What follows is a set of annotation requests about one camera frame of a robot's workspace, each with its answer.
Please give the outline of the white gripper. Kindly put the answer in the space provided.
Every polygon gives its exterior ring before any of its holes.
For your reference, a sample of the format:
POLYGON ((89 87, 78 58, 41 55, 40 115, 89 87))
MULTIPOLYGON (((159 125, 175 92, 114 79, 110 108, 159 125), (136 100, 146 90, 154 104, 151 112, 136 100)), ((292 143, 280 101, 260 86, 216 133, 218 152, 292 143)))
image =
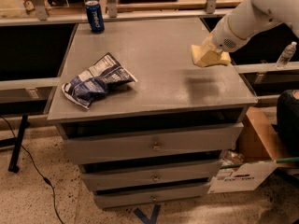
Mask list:
POLYGON ((270 30, 280 21, 262 12, 251 0, 244 0, 227 13, 201 44, 202 60, 219 60, 222 52, 235 52, 258 33, 270 30))

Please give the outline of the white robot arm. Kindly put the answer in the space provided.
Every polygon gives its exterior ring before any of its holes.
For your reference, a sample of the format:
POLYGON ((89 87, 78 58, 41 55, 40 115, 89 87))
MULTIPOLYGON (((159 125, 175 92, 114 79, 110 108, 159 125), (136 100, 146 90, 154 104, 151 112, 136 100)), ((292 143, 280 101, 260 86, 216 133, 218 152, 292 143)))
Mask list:
POLYGON ((258 33, 281 23, 299 36, 299 0, 244 0, 206 37, 201 45, 199 61, 217 63, 223 52, 235 52, 258 33))

